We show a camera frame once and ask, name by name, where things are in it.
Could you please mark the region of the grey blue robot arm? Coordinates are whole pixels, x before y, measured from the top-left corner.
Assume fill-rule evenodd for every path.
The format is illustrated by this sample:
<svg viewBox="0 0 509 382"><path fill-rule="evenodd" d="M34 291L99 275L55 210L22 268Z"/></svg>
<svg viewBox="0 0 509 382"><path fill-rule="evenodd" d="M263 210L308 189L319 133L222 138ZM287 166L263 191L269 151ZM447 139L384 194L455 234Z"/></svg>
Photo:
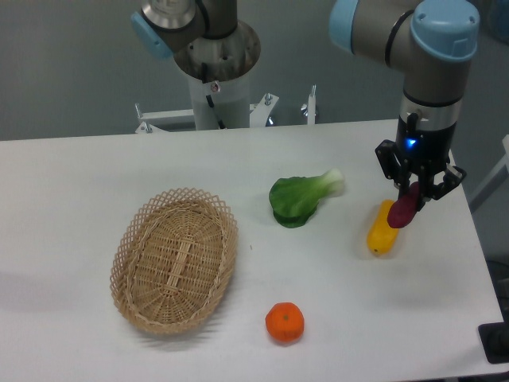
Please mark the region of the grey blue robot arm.
<svg viewBox="0 0 509 382"><path fill-rule="evenodd" d="M146 1L130 21L147 50L173 58L196 83L198 128L249 123L247 102L222 91L260 55L258 36L239 20L236 2ZM398 203L413 211L464 180L449 150L479 26L466 1L338 1L330 13L328 34L336 46L404 74L396 138L382 142L376 155L398 189Z"/></svg>

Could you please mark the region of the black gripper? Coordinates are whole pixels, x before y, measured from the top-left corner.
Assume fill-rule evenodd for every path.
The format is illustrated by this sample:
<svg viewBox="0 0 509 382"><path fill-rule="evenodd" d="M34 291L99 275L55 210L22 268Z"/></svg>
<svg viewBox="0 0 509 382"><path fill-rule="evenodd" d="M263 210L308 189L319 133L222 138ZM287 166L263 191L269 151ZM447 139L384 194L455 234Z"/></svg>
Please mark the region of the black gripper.
<svg viewBox="0 0 509 382"><path fill-rule="evenodd" d="M383 140L375 154L385 178L392 180L398 190L398 199L408 192L410 173L418 176L416 207L421 211L427 202L440 200L460 185L466 171L448 165L456 124L438 131L424 131L418 129L419 123L408 128L407 121L399 118L396 141ZM434 175L442 171L442 182L435 184Z"/></svg>

